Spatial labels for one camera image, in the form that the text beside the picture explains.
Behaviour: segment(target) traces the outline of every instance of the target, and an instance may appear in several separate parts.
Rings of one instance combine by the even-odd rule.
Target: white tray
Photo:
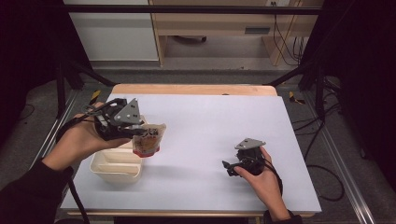
[[[91,171],[107,182],[134,183],[139,180],[143,160],[131,148],[111,148],[93,155]]]

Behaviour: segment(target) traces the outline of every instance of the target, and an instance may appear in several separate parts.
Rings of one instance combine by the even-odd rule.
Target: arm
[[[272,163],[271,156],[267,151],[263,147],[261,150],[264,158]],[[269,213],[271,221],[274,223],[303,223],[300,216],[293,216],[286,208],[276,176],[271,170],[265,167],[259,175],[252,175],[242,167],[235,167],[234,170],[253,187],[259,199],[268,208],[267,214]]]
[[[2,223],[53,223],[64,187],[73,174],[70,165],[96,151],[128,141],[131,139],[103,140],[90,121],[72,127],[47,157],[0,191],[0,220]]]

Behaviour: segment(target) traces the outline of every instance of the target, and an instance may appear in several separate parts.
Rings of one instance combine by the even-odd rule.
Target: table
[[[245,137],[267,143],[289,210],[304,216],[321,211],[273,87],[120,84],[108,100],[118,97],[137,98],[148,122],[164,122],[167,130],[161,151],[145,159],[137,183],[107,183],[90,171],[92,157],[81,163],[75,185],[89,215],[259,217],[265,206],[243,178],[229,177],[221,164],[237,162],[233,147]],[[78,214],[70,192],[61,208]]]

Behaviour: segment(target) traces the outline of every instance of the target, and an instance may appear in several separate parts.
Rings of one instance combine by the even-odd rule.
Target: white table surface
[[[90,171],[74,179],[89,212],[260,214],[266,208],[250,185],[228,176],[221,161],[237,162],[234,146],[246,137],[265,148],[283,180],[283,198],[299,214],[321,211],[283,100],[278,96],[111,94],[136,98],[149,123],[165,123],[161,151],[144,160],[137,183],[107,183]],[[67,192],[62,209],[77,210]]]

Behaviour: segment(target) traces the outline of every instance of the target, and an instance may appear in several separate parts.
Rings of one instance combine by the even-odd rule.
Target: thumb
[[[247,170],[240,166],[235,166],[233,169],[236,171],[237,174],[241,175],[244,179],[246,179],[247,182],[250,182],[250,179],[253,177],[251,173],[249,173]]]

